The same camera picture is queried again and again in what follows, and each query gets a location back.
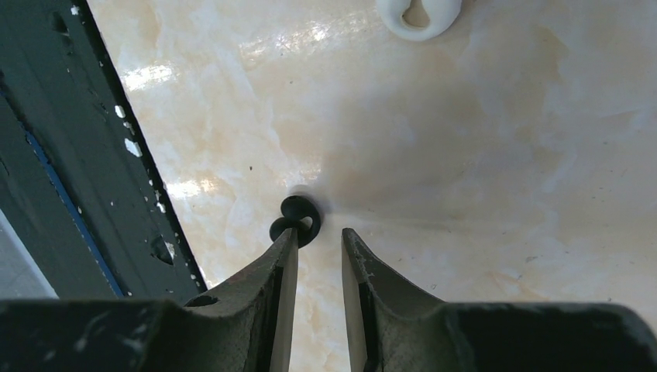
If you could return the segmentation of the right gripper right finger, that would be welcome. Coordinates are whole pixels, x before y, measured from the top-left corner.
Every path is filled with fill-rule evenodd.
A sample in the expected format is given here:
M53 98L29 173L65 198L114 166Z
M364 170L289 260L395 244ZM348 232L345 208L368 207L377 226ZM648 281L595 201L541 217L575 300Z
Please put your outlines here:
M353 371L654 371L656 337L610 302L446 302L342 231Z

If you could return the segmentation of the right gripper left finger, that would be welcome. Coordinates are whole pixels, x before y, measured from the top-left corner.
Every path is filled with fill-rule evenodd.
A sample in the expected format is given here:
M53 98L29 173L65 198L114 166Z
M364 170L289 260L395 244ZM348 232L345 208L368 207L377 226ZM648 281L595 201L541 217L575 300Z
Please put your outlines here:
M3 371L286 371L298 238L186 305L169 300L1 303Z

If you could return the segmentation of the black earbud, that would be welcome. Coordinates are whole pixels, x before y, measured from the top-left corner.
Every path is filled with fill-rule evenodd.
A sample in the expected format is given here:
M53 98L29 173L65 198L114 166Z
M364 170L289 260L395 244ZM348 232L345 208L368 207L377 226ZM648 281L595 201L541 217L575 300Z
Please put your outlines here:
M296 229L298 247L312 242L322 227L322 214L318 206L303 195L290 195L280 204L281 217L270 225L269 236L274 242L286 229Z

